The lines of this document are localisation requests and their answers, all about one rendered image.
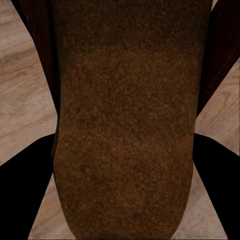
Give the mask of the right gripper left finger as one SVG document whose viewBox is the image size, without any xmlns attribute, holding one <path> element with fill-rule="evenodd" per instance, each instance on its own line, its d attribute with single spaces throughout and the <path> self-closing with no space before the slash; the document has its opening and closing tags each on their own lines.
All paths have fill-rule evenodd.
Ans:
<svg viewBox="0 0 240 240">
<path fill-rule="evenodd" d="M 53 169 L 55 133 L 0 166 L 0 240 L 27 240 Z"/>
</svg>

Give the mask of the sandal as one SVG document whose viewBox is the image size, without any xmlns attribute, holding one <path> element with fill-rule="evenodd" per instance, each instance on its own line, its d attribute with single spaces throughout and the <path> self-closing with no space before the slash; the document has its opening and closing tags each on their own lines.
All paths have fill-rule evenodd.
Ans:
<svg viewBox="0 0 240 240">
<path fill-rule="evenodd" d="M 240 0 L 11 0 L 57 112 L 51 152 L 77 240 L 170 240 L 196 118 L 240 57 Z"/>
</svg>

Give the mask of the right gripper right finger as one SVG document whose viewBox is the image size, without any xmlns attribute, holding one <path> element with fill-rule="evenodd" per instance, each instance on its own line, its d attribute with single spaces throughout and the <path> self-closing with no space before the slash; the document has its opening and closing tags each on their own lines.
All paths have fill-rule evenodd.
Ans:
<svg viewBox="0 0 240 240">
<path fill-rule="evenodd" d="M 229 240 L 240 240 L 240 156 L 194 134 L 192 161 Z"/>
</svg>

